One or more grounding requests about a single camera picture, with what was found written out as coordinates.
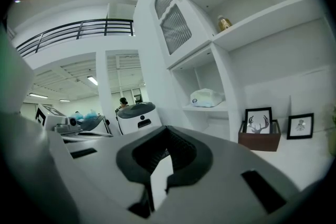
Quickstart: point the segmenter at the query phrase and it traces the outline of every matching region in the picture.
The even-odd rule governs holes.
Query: ceiling light
[[[48,99],[47,96],[43,96],[43,95],[39,95],[39,94],[35,94],[35,93],[30,93],[29,96],[34,96],[34,97],[40,97],[40,98]]]
[[[90,80],[94,85],[98,85],[98,82],[94,79],[93,76],[88,76],[88,80]]]

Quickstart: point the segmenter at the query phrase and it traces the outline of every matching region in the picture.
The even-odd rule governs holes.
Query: wooden box
[[[271,134],[251,134],[243,133],[245,121],[241,123],[238,133],[238,144],[246,146],[253,151],[277,151],[281,130],[278,120],[273,120],[273,133]]]

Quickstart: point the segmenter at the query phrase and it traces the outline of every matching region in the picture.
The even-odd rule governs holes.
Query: person
[[[125,108],[126,106],[128,106],[128,102],[127,102],[127,100],[126,100],[125,97],[120,98],[119,101],[120,101],[120,107],[118,107],[118,108],[116,109],[116,114],[117,114],[117,112],[118,112],[119,110],[121,110],[121,109]]]

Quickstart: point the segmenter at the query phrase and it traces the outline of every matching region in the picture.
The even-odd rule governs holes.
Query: metal railing
[[[133,20],[95,19],[61,25],[38,34],[16,47],[22,57],[37,53],[51,44],[62,43],[66,39],[81,39],[87,36],[134,36]]]

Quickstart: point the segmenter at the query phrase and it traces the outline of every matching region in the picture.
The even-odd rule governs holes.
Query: picture frame
[[[272,129],[272,108],[258,108],[245,110],[244,133],[270,134]]]
[[[314,113],[288,117],[287,139],[305,139],[313,137]]]

